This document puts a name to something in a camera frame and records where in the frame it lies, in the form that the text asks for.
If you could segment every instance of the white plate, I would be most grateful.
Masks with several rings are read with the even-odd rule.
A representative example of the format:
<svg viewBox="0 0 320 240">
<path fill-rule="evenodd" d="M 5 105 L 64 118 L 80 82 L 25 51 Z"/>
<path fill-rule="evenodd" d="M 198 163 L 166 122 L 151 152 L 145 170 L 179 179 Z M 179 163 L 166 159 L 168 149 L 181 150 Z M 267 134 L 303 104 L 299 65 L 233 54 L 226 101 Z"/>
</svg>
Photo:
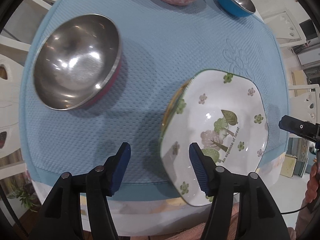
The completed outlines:
<svg viewBox="0 0 320 240">
<path fill-rule="evenodd" d="M 170 117 L 163 124 L 160 156 L 182 198 L 192 206 L 203 206 L 212 198 L 200 190 L 189 145 L 198 143 L 217 165 L 247 175 L 260 162 L 268 126 L 260 93 L 246 78 L 205 70 L 184 91 L 180 89 L 180 94 L 175 107 L 168 107 L 172 112 L 166 114 Z"/>
</svg>

